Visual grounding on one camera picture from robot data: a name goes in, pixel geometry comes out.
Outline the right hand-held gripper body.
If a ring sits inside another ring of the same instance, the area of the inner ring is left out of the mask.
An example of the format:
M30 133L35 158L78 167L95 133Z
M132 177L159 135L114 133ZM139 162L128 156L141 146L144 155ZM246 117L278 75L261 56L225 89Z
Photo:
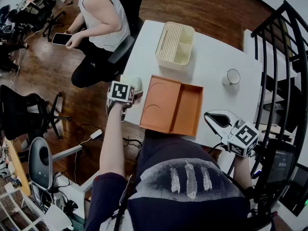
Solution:
M226 151L246 157L257 145L259 132L229 110L213 110L204 113L205 122L221 138Z

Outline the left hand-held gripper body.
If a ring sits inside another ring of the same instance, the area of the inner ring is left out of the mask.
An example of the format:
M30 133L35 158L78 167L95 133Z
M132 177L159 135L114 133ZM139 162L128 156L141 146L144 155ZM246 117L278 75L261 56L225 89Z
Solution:
M111 109L115 103L124 103L122 108L121 121L124 121L127 109L143 96L142 90L135 90L135 87L130 84L125 84L118 81L112 81L111 87L108 88L106 100L106 113L109 116Z

